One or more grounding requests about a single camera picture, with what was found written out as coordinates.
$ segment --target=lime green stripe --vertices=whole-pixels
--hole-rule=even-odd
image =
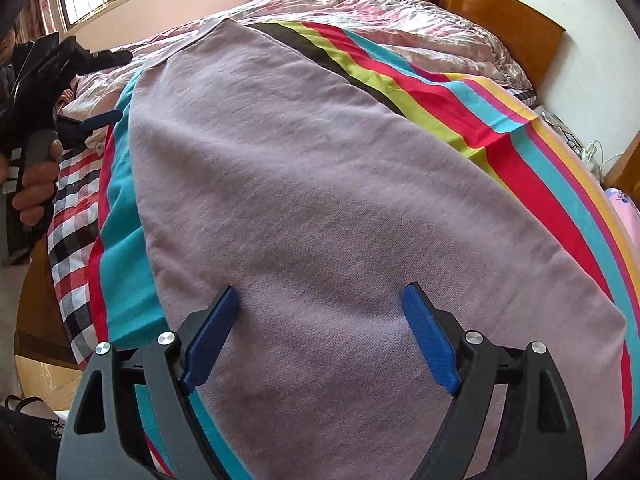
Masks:
[[[470,148],[465,139],[451,128],[437,120],[422,108],[405,90],[389,76],[368,70],[357,64],[347,52],[334,46],[331,41],[322,36],[317,30],[306,27],[300,22],[277,22],[283,27],[290,28],[307,38],[316,47],[322,48],[347,74],[363,82],[365,85],[382,92],[411,122],[420,126],[427,133],[433,134],[446,142],[458,153],[471,160],[478,168],[488,174],[496,182],[507,188],[502,179],[495,173],[486,159],[484,148]]]

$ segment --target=turquoise stripe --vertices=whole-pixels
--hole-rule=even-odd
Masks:
[[[498,134],[507,134],[521,128],[521,123],[516,123],[508,118],[505,114],[498,111],[491,103],[487,102],[482,96],[478,95],[469,85],[463,81],[450,81],[447,83],[439,83],[429,81],[414,72],[414,69],[401,56],[388,48],[366,40],[365,38],[353,34],[348,30],[344,31],[353,43],[364,50],[372,59],[388,64],[395,70],[405,76],[412,77],[430,86],[444,86],[451,90],[456,98],[468,108],[473,115],[480,119],[484,124],[490,127]]]
[[[104,247],[100,260],[100,285],[107,311],[109,339],[117,348],[147,346],[159,333],[168,329],[146,257],[130,165],[129,111],[134,86],[141,73],[142,70],[131,79],[118,101],[117,108],[122,111],[123,118],[113,131],[115,152],[107,187],[110,212],[100,230]],[[146,434],[170,467],[146,386],[136,387],[136,399]],[[232,480],[251,480],[216,429],[198,394],[192,393],[188,400],[210,446]]]
[[[626,344],[629,352],[632,370],[633,401],[632,424],[640,416],[640,336],[636,318],[631,305],[631,300],[626,290],[625,282],[620,273],[615,258],[600,228],[593,216],[582,203],[582,200],[573,190],[567,180],[559,173],[558,169],[540,152],[535,143],[527,136],[526,129],[520,123],[515,123],[498,111],[491,103],[478,95],[462,81],[439,83],[429,81],[414,72],[411,65],[401,56],[387,48],[379,46],[348,30],[344,31],[357,46],[362,48],[373,59],[391,65],[398,72],[419,79],[430,85],[441,85],[449,88],[469,111],[478,117],[484,124],[490,126],[497,133],[510,134],[511,141],[521,158],[540,177],[547,188],[561,203],[562,208],[571,217],[576,227],[584,237],[588,247],[593,253],[600,270],[602,271],[609,290],[613,296],[615,305],[622,311],[627,320]]]
[[[626,344],[631,365],[631,380],[633,387],[632,421],[634,424],[640,415],[640,336],[634,316],[631,300],[626,290],[620,269],[611,252],[602,231],[593,216],[582,203],[575,190],[562,176],[551,161],[546,158],[523,130],[513,132],[511,142],[522,160],[539,176],[546,187],[553,193],[562,208],[574,222],[602,271],[607,286],[613,297],[613,303],[626,317]]]

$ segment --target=gray grip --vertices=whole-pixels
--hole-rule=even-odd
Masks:
[[[24,170],[38,162],[47,160],[51,143],[58,138],[54,130],[38,130],[32,133],[27,140],[26,153],[24,154]]]

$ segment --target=yellow stripe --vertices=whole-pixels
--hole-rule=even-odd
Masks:
[[[596,206],[597,211],[610,230],[615,240],[622,259],[628,269],[631,277],[632,286],[636,292],[636,298],[640,302],[640,258],[636,248],[629,238],[626,228],[622,224],[620,217],[613,209],[602,188],[594,181],[591,173],[583,166],[575,153],[562,141],[560,137],[538,117],[529,107],[525,106],[521,101],[513,95],[505,92],[494,81],[479,76],[468,76],[464,74],[446,74],[451,80],[471,79],[481,84],[496,99],[502,102],[512,111],[526,120],[529,120],[536,133],[542,141],[558,156],[560,161],[569,169],[572,175],[578,180],[578,183],[587,192],[587,195]]]
[[[315,29],[306,27],[298,22],[277,22],[283,27],[295,30],[300,36],[307,38],[315,46],[322,48],[335,62],[337,62],[347,74],[363,82],[365,85],[382,92],[393,104],[395,104],[404,116],[411,122],[420,126],[428,133],[433,134],[446,142],[464,157],[471,160],[478,168],[483,170],[492,179],[501,184],[505,189],[509,187],[495,173],[486,159],[484,148],[471,148],[465,142],[464,137],[451,130],[448,126],[437,120],[434,116],[422,108],[405,90],[389,76],[385,76],[361,67],[347,52],[334,46],[331,41],[322,36]]]
[[[629,271],[633,289],[636,292],[636,300],[640,302],[640,260],[636,253],[633,242],[629,238],[626,228],[622,224],[620,217],[613,209],[602,188],[596,183],[591,173],[583,166],[569,147],[562,142],[556,133],[542,120],[533,122],[536,133],[543,142],[560,158],[562,163],[571,171],[578,183],[587,192],[587,195],[602,215],[609,231],[613,235],[616,245],[620,249],[622,259]]]

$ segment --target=metal screw cap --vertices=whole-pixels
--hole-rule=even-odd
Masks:
[[[111,343],[109,343],[107,341],[102,341],[101,343],[98,343],[95,346],[95,353],[97,353],[98,355],[104,355],[109,350],[111,350]]]
[[[534,341],[533,343],[531,343],[531,349],[536,354],[543,354],[546,352],[546,345],[544,343],[541,343],[540,341]]]
[[[475,330],[467,332],[465,334],[465,339],[472,345],[479,345],[482,341],[484,341],[484,337],[482,337],[482,334],[476,332]]]
[[[173,332],[162,332],[158,336],[158,342],[161,345],[170,345],[175,341],[175,334]]]

